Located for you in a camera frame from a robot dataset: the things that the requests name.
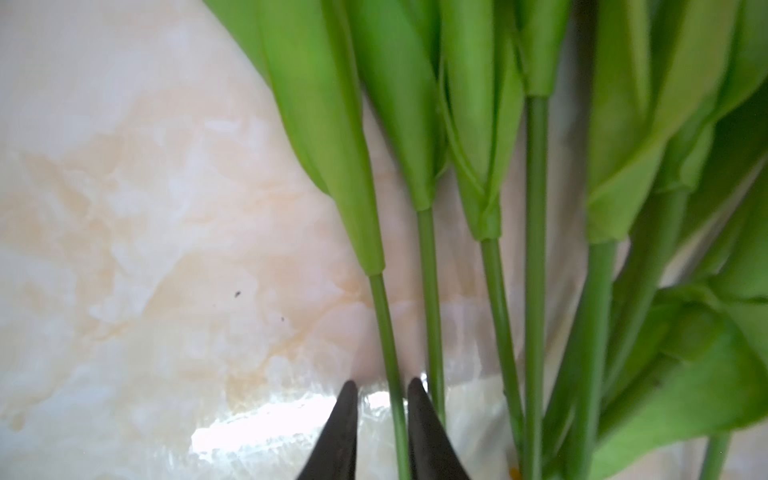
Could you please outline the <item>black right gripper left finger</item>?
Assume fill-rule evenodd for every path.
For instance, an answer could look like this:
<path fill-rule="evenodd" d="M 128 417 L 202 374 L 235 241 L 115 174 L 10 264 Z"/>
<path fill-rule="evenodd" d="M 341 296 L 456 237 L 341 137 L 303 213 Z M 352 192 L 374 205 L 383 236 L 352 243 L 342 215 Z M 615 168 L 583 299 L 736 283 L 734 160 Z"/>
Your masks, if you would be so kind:
<path fill-rule="evenodd" d="M 356 474 L 358 387 L 344 383 L 298 480 L 352 480 Z"/>

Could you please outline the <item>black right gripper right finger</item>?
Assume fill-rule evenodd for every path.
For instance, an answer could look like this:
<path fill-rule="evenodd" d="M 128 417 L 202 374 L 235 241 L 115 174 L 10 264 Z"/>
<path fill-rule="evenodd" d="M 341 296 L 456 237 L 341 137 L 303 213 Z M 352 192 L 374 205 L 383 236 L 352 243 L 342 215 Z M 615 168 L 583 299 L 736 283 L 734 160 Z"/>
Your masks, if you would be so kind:
<path fill-rule="evenodd" d="M 419 378 L 407 386 L 411 478 L 469 480 Z"/>

